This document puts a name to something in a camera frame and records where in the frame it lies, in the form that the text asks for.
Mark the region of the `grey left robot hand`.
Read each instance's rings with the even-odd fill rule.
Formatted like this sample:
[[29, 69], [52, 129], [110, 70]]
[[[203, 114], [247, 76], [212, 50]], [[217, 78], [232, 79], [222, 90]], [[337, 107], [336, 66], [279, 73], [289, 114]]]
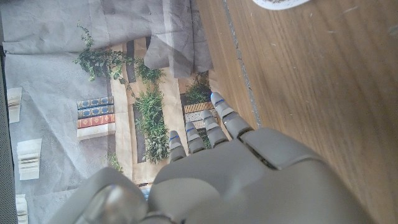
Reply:
[[187, 123], [187, 146], [170, 133], [170, 161], [148, 194], [106, 167], [76, 189], [51, 222], [373, 222], [316, 152], [274, 129], [253, 129], [217, 92], [211, 102], [222, 124], [203, 112], [210, 149]]

